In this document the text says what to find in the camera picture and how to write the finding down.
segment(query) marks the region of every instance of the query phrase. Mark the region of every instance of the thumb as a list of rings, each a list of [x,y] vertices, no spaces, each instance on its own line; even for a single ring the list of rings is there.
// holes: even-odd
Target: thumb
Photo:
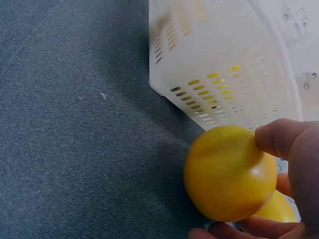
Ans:
[[[289,181],[302,221],[319,231],[319,122],[276,120],[255,132],[259,147],[289,161]]]
[[[255,138],[258,146],[265,152],[288,160],[296,138],[318,122],[299,122],[291,119],[279,119],[256,129]]]

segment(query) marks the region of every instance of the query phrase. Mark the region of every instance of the hand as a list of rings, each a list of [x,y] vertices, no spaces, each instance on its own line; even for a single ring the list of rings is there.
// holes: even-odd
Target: hand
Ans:
[[[289,173],[279,174],[277,190],[293,197],[302,222],[279,223],[252,216],[240,222],[242,233],[224,223],[208,232],[193,229],[189,239],[314,239],[319,238],[319,122],[280,119],[255,132],[259,147],[289,161]]]

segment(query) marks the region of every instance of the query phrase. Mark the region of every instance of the yellow fruit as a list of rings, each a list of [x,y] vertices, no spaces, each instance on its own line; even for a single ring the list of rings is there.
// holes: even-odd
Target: yellow fruit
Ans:
[[[287,199],[275,191],[271,199],[256,213],[257,216],[283,223],[295,223],[296,215]]]
[[[277,182],[275,159],[256,145],[254,133],[221,126],[191,146],[184,184],[195,206],[221,222],[243,220],[272,196]]]

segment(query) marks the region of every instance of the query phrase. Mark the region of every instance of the plastic basket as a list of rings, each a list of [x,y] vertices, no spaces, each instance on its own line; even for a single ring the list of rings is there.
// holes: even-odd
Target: plastic basket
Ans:
[[[289,53],[259,0],[150,0],[150,85],[205,130],[302,120]]]

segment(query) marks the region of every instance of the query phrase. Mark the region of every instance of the gray fabric surface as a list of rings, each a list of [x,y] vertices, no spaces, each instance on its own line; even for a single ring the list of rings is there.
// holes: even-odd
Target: gray fabric surface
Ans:
[[[147,0],[0,2],[0,238],[182,239],[202,132],[149,87]]]

